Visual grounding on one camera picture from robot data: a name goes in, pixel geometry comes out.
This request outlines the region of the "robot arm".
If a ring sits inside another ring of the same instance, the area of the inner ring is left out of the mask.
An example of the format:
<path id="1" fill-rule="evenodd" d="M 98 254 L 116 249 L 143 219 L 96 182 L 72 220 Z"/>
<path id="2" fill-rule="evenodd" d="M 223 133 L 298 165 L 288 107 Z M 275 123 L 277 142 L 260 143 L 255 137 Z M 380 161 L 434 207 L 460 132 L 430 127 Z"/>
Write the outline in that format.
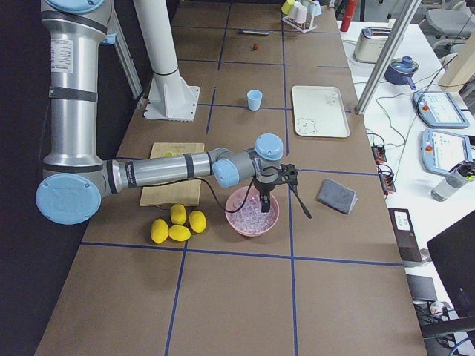
<path id="1" fill-rule="evenodd" d="M 43 1 L 42 24 L 50 32 L 51 152 L 43 161 L 36 205 L 49 220 L 73 225 L 91 218 L 104 197 L 125 188 L 163 186 L 213 176 L 232 187 L 244 180 L 270 209 L 276 185 L 297 188 L 294 165 L 282 163 L 283 143 L 272 133 L 252 148 L 225 148 L 167 158 L 117 161 L 96 154 L 99 45 L 119 32 L 112 1 Z"/>

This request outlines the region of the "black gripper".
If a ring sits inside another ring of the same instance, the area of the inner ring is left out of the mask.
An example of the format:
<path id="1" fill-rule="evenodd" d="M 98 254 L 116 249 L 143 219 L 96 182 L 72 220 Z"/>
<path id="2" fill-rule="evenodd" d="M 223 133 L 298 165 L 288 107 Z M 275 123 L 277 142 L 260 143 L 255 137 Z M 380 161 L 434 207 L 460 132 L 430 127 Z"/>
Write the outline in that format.
<path id="1" fill-rule="evenodd" d="M 260 192 L 261 212 L 269 213 L 271 207 L 270 192 L 276 185 L 288 185 L 293 193 L 298 192 L 298 171 L 293 164 L 269 166 L 254 181 L 254 187 Z"/>

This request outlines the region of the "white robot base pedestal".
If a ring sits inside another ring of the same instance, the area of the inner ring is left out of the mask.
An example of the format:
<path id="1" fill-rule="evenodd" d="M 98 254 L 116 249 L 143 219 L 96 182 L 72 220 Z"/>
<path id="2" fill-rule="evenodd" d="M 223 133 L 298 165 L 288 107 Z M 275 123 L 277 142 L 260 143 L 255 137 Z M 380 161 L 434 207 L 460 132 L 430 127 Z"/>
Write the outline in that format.
<path id="1" fill-rule="evenodd" d="M 135 1 L 153 79 L 144 117 L 153 120 L 191 122 L 200 95 L 180 75 L 165 1 Z"/>

